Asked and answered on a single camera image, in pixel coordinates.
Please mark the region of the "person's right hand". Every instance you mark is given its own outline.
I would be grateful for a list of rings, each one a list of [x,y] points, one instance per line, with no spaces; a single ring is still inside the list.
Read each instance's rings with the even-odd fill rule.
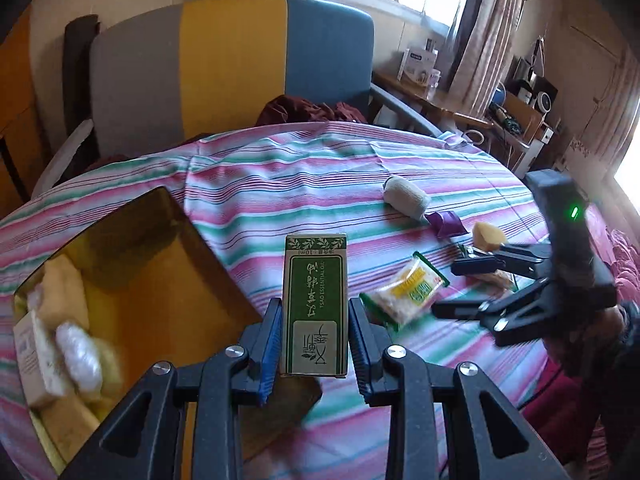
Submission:
[[[567,376],[589,374],[599,350],[608,348],[626,328],[626,313],[621,306],[597,311],[586,322],[561,336],[542,340],[548,356]]]

